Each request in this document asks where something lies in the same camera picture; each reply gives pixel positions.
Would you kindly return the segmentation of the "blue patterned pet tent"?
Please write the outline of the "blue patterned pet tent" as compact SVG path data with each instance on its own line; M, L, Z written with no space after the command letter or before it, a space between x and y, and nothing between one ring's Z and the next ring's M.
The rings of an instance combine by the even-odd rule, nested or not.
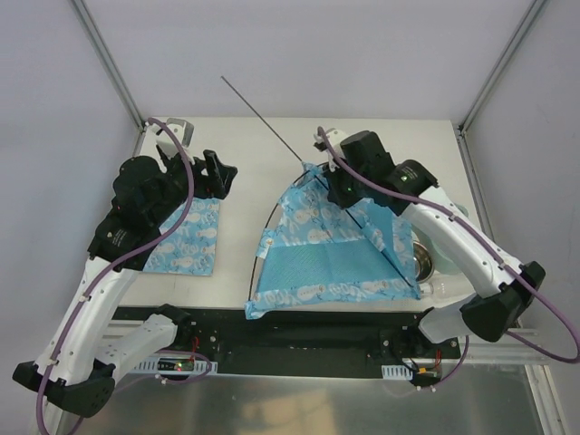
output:
M418 300L411 224L368 200L341 209L314 167L279 198L278 222L264 230L248 320L301 305Z

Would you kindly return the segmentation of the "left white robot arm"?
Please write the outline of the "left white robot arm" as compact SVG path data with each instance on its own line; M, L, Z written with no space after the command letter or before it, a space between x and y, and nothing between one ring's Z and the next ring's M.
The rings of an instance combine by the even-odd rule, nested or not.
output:
M126 160L112 183L111 210L95 230L74 301L44 353L16 366L14 381L63 411L90 418L119 381L152 353L190 348L191 316L170 304L112 346L99 342L143 271L161 225L187 202L189 193L197 199L226 198L236 175L237 168L223 164L213 150L188 161L180 155Z

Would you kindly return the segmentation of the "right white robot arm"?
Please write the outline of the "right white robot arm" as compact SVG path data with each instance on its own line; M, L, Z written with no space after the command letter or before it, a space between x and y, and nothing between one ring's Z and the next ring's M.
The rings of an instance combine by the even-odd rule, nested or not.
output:
M475 294L425 311L408 334L410 351L429 357L440 343L476 335L495 343L537 296L546 270L510 255L463 216L438 180L418 161L393 162L369 130L332 142L319 130L315 147L328 154L328 198L340 208L369 199L428 236L469 280Z

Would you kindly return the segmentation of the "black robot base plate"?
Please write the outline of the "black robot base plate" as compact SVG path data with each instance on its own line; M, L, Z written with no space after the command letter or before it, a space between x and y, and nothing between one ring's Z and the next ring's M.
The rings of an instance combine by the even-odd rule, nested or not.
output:
M274 311L248 320L241 309L188 308L172 348L220 374L378 379L382 368L417 363L429 380L457 370L462 333L439 344L419 336L419 313Z

